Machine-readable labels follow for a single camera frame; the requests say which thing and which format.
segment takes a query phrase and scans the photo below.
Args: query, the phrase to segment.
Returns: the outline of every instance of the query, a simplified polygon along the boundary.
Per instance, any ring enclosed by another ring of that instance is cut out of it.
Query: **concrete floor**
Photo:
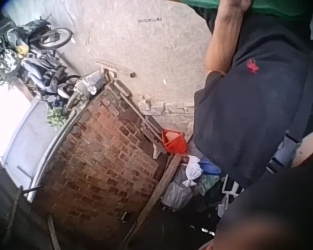
[[[49,21],[54,27],[71,29],[76,43],[70,42],[59,52],[81,75],[98,69],[98,59],[134,70],[136,78],[119,77],[135,102],[141,95],[149,95],[154,103],[192,106],[194,92],[204,85],[203,58],[211,35],[205,21],[184,4],[165,0],[144,0],[143,4],[139,0],[11,0],[4,12],[17,24],[52,14]],[[148,18],[160,20],[139,22]]]

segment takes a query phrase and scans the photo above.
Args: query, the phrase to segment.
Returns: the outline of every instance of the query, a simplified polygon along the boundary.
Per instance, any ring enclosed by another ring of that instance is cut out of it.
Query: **person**
[[[302,110],[306,83],[313,83],[310,18],[247,13],[250,6],[251,0],[220,0],[218,10],[191,6],[212,33],[206,84],[194,96],[194,142],[243,188],[266,176],[283,140],[296,149],[308,139],[290,164],[313,153],[313,98],[308,117],[298,119],[305,123],[300,138],[288,133]]]
[[[242,192],[200,250],[313,249],[313,154]]]

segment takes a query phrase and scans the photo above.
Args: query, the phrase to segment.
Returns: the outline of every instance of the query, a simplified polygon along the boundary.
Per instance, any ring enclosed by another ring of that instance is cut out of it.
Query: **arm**
[[[250,0],[221,0],[205,58],[207,73],[219,71],[225,74],[232,62],[245,11]]]

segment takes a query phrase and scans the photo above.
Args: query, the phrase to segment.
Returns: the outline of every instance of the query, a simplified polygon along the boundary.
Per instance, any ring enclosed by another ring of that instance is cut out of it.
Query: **motorcycle wheel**
[[[49,41],[53,36],[59,34],[59,39],[55,42]],[[72,38],[73,32],[67,28],[56,28],[43,34],[38,42],[41,49],[58,49],[67,44]]]

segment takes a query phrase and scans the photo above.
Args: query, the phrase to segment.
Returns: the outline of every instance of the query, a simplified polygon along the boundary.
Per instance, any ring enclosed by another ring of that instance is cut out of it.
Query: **gray wall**
[[[35,98],[2,158],[2,164],[16,186],[29,187],[38,163],[56,135],[46,123],[46,115],[47,105]]]

